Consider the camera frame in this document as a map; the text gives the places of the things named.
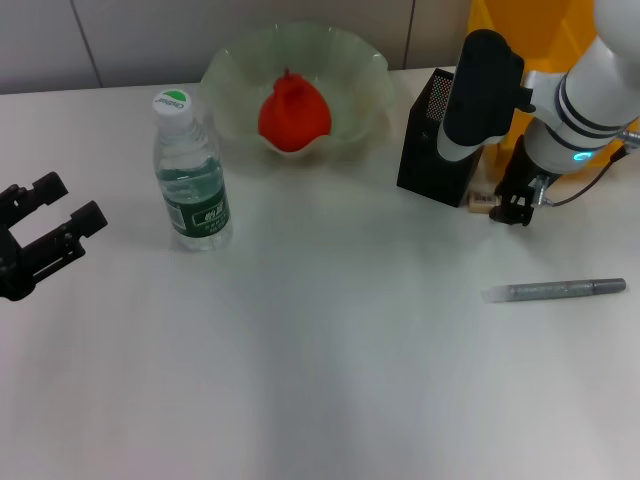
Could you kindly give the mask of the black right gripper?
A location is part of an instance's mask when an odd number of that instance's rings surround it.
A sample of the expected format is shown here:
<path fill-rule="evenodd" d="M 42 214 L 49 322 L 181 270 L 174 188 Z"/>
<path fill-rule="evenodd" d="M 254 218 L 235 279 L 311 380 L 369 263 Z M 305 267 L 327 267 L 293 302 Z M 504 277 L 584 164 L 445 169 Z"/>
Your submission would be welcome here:
<path fill-rule="evenodd" d="M 494 190 L 495 205 L 489 212 L 490 219 L 528 226 L 534 213 L 532 199 L 538 178 L 546 179 L 549 184 L 550 173 L 530 158 L 525 148 L 525 136 L 520 135 L 504 175 Z"/>

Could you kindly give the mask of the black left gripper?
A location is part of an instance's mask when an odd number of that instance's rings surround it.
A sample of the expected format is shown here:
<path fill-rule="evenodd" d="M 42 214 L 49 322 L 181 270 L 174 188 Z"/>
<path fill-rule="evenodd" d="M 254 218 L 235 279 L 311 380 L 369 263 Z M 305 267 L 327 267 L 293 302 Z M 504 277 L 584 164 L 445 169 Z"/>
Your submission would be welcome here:
<path fill-rule="evenodd" d="M 38 283 L 85 255 L 82 238 L 108 225 L 97 203 L 90 201 L 72 213 L 69 221 L 21 249 L 8 228 L 67 194 L 56 172 L 35 181 L 31 189 L 13 184 L 1 193 L 2 298 L 24 299 Z"/>

